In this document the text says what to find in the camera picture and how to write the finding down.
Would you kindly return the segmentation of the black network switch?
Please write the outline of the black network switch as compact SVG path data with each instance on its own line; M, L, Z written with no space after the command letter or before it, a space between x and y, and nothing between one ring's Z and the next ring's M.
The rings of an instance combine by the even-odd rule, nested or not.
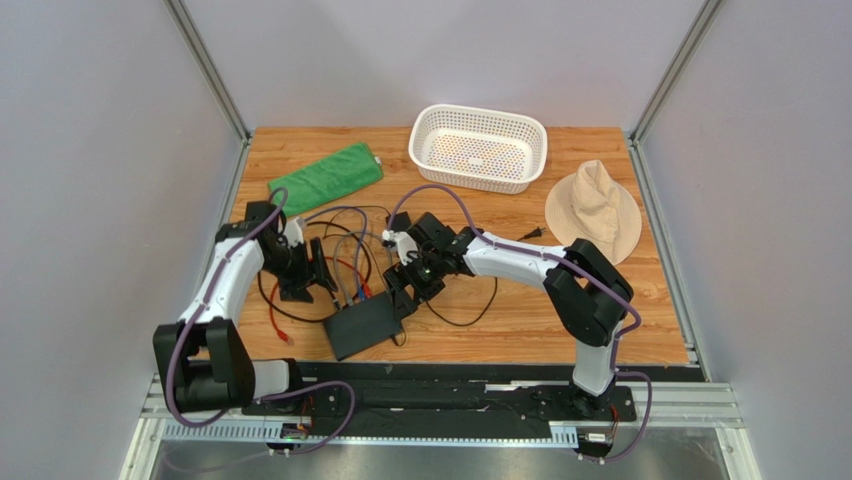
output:
M402 333L391 296L382 292L332 314L322 323L337 361L346 360Z

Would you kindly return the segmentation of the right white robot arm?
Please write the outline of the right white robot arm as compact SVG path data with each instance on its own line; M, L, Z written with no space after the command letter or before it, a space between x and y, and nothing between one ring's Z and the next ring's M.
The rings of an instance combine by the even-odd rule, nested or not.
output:
M573 384L601 397L615 377L616 333L633 290L590 241L544 247L511 241L479 228L455 232L430 213L406 230L386 228L384 245L398 256L384 281L396 320L437 296L448 275L509 280L545 292L565 330L576 340Z

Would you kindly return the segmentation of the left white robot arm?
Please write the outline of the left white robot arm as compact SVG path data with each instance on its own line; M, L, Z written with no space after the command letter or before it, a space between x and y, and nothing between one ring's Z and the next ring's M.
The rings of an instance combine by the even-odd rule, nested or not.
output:
M247 407L288 391L291 362L252 360L237 322L261 272L276 278L284 301L313 302L313 285L336 292L320 240L306 239L303 228L303 221L287 219L281 207L255 201L243 220L219 229L213 262L194 299L152 338L166 405L174 415Z

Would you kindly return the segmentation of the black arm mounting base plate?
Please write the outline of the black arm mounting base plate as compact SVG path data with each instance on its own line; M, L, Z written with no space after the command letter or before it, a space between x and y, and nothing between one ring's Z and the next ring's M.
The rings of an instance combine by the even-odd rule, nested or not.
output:
M633 395L617 386L591 400L567 364L295 363L295 386L322 389L253 403L246 415L301 416L326 435L343 420L347 437L545 439L556 421L603 428L640 419Z

